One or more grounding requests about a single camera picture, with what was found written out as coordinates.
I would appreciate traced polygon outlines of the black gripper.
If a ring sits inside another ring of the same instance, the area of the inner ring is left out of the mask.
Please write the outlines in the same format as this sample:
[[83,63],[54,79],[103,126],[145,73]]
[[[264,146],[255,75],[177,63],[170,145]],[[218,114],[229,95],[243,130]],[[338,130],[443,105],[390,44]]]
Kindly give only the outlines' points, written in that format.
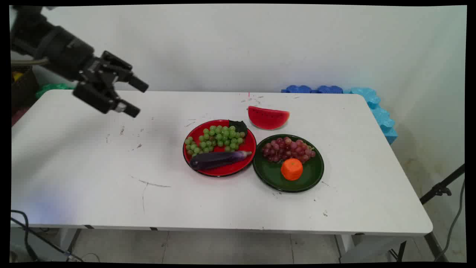
[[136,118],[141,109],[122,99],[114,87],[98,82],[96,74],[102,71],[112,77],[112,83],[122,82],[140,92],[148,90],[148,83],[138,78],[128,62],[104,51],[100,57],[94,49],[61,26],[37,26],[37,59],[47,59],[46,68],[70,81],[81,81],[73,95],[103,114],[110,111]]

